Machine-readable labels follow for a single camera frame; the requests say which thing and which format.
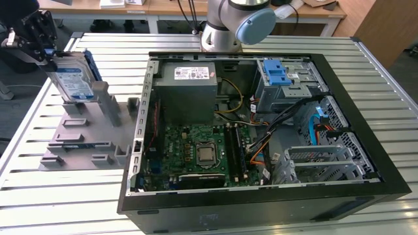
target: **metal workbench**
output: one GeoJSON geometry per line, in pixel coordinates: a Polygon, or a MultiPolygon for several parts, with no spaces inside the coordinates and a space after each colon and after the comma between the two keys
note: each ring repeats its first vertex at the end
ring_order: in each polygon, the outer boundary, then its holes
{"type": "MultiPolygon", "coordinates": [[[[109,93],[140,97],[148,51],[197,51],[199,40],[172,34],[92,34],[72,38],[66,50],[93,53],[109,93]]],[[[256,227],[209,234],[418,234],[418,108],[361,43],[348,38],[268,37],[245,52],[307,52],[325,56],[412,193],[324,223],[256,227]]],[[[0,234],[140,234],[116,214],[121,170],[40,172],[64,109],[45,82],[0,159],[0,234]]]]}

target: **sticker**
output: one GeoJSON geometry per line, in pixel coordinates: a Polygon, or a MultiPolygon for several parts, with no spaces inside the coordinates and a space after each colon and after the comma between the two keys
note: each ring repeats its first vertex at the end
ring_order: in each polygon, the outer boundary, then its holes
{"type": "Polygon", "coordinates": [[[287,78],[299,78],[299,75],[296,73],[288,73],[287,78]]]}
{"type": "Polygon", "coordinates": [[[144,11],[125,11],[126,13],[132,13],[132,14],[144,14],[144,11]]]}
{"type": "Polygon", "coordinates": [[[174,69],[174,80],[197,80],[208,78],[208,67],[176,67],[174,69]]]}
{"type": "Polygon", "coordinates": [[[272,161],[277,161],[277,160],[279,160],[279,157],[280,157],[280,154],[273,153],[271,160],[272,160],[272,161]]]}
{"type": "Polygon", "coordinates": [[[89,84],[82,80],[80,69],[58,68],[56,75],[66,95],[74,99],[92,99],[89,84]]]}
{"type": "Polygon", "coordinates": [[[267,171],[265,168],[264,168],[264,170],[263,170],[263,175],[264,175],[264,177],[269,180],[269,172],[267,171]]]}
{"type": "Polygon", "coordinates": [[[255,112],[256,112],[256,105],[255,105],[255,104],[251,104],[251,105],[249,105],[249,109],[251,109],[251,112],[255,113],[255,112]]]}

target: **cable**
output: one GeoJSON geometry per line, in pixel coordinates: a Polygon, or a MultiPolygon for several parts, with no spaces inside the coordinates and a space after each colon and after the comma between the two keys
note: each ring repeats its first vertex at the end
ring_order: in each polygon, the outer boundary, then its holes
{"type": "Polygon", "coordinates": [[[41,86],[38,86],[38,85],[9,85],[5,87],[41,87],[41,86]]]}
{"type": "Polygon", "coordinates": [[[195,30],[195,28],[191,26],[191,23],[189,23],[189,21],[188,21],[188,19],[187,19],[187,17],[185,17],[180,0],[177,0],[177,3],[179,3],[179,8],[180,8],[181,14],[183,14],[183,16],[184,16],[184,19],[185,19],[185,21],[187,21],[188,27],[191,28],[191,30],[195,30]]]}
{"type": "Polygon", "coordinates": [[[154,111],[153,111],[153,135],[152,135],[152,139],[150,139],[149,144],[148,144],[148,148],[144,151],[144,153],[148,152],[150,145],[152,145],[152,142],[153,142],[153,139],[156,137],[156,114],[157,114],[157,102],[154,102],[154,111]]]}
{"type": "Polygon", "coordinates": [[[261,162],[253,161],[256,158],[256,155],[260,153],[260,151],[263,150],[263,148],[265,147],[267,143],[268,143],[269,139],[263,143],[261,147],[259,148],[259,150],[256,150],[255,154],[252,155],[252,158],[249,160],[249,164],[264,164],[261,162]]]}
{"type": "Polygon", "coordinates": [[[265,133],[264,135],[259,138],[257,141],[255,141],[251,146],[249,149],[253,148],[259,143],[263,142],[263,139],[265,139],[265,137],[271,136],[272,132],[275,131],[275,126],[279,125],[283,121],[285,121],[288,118],[291,118],[295,113],[299,110],[299,107],[312,101],[317,101],[321,100],[323,97],[325,96],[325,94],[320,94],[316,96],[312,96],[309,98],[304,98],[300,99],[296,103],[293,103],[289,107],[287,107],[280,113],[279,115],[275,117],[275,119],[272,120],[272,122],[269,123],[267,129],[265,129],[265,133]]]}
{"type": "Polygon", "coordinates": [[[239,90],[237,86],[235,86],[235,84],[233,84],[228,79],[223,78],[221,80],[225,81],[225,82],[228,82],[228,83],[231,84],[231,86],[235,88],[235,90],[236,90],[237,93],[239,93],[239,99],[240,99],[240,101],[239,101],[239,105],[237,105],[236,108],[229,109],[229,110],[224,110],[224,111],[215,111],[216,114],[227,114],[227,113],[235,112],[237,109],[240,109],[241,103],[243,103],[243,97],[241,97],[241,93],[240,93],[240,90],[239,90]]]}
{"type": "Polygon", "coordinates": [[[249,121],[251,121],[251,123],[252,123],[252,124],[260,124],[260,122],[253,121],[253,115],[255,115],[255,113],[251,112],[251,116],[249,116],[249,121]]]}
{"type": "Polygon", "coordinates": [[[188,0],[188,6],[189,6],[191,18],[193,19],[193,23],[195,23],[195,30],[197,31],[197,16],[196,16],[196,8],[195,8],[193,0],[188,0]]]}
{"type": "Polygon", "coordinates": [[[312,145],[317,145],[316,138],[315,138],[313,121],[315,121],[315,119],[319,119],[319,118],[320,118],[319,114],[312,114],[312,116],[308,119],[308,124],[307,124],[308,136],[311,138],[312,145]]]}
{"type": "MultiPolygon", "coordinates": [[[[227,102],[227,106],[228,106],[228,109],[232,109],[231,102],[227,102]]],[[[233,116],[236,117],[237,121],[240,121],[240,117],[237,116],[236,111],[231,112],[231,114],[233,114],[233,116]]]]}
{"type": "Polygon", "coordinates": [[[271,158],[269,158],[269,149],[268,149],[269,143],[267,143],[265,147],[263,148],[263,157],[264,157],[264,164],[265,164],[265,169],[269,173],[269,177],[267,178],[267,183],[271,185],[272,184],[272,164],[271,164],[271,158]]]}
{"type": "Polygon", "coordinates": [[[253,124],[253,123],[248,123],[248,122],[244,122],[244,121],[235,121],[235,120],[231,120],[228,119],[224,115],[221,115],[220,113],[215,113],[224,121],[227,122],[233,122],[233,123],[241,123],[241,124],[245,124],[245,125],[249,125],[249,126],[259,126],[257,124],[253,124]]]}
{"type": "MultiPolygon", "coordinates": [[[[328,131],[335,130],[333,127],[328,126],[328,125],[320,125],[317,124],[316,127],[323,126],[328,131]]],[[[316,145],[319,145],[319,130],[315,130],[315,140],[316,140],[316,145]]]]}
{"type": "Polygon", "coordinates": [[[295,31],[296,31],[296,27],[297,27],[297,24],[299,24],[299,12],[297,10],[293,8],[293,6],[288,3],[289,7],[293,9],[295,13],[296,13],[296,24],[295,24],[295,27],[293,27],[293,32],[292,34],[289,35],[293,35],[295,31]]]}

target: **white box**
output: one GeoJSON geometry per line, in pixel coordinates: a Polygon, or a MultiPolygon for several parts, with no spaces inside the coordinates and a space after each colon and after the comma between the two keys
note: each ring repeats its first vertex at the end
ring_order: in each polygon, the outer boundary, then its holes
{"type": "Polygon", "coordinates": [[[100,0],[100,9],[124,8],[124,1],[120,0],[100,0]]]}
{"type": "Polygon", "coordinates": [[[144,5],[146,0],[124,0],[125,4],[144,5]]]}

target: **yellow wire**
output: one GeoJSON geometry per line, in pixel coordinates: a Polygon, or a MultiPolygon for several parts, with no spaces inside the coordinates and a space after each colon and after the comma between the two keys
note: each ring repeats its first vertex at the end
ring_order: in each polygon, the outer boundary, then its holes
{"type": "Polygon", "coordinates": [[[240,98],[240,101],[239,101],[239,105],[236,108],[231,109],[231,110],[224,110],[224,111],[215,111],[215,113],[217,114],[227,114],[227,113],[231,113],[231,112],[235,112],[240,107],[241,107],[241,103],[243,103],[243,98],[241,98],[241,93],[240,93],[240,90],[239,88],[235,86],[235,84],[225,78],[223,78],[221,80],[224,80],[225,82],[228,82],[231,84],[231,86],[235,88],[235,90],[237,91],[239,93],[239,98],[240,98]]]}

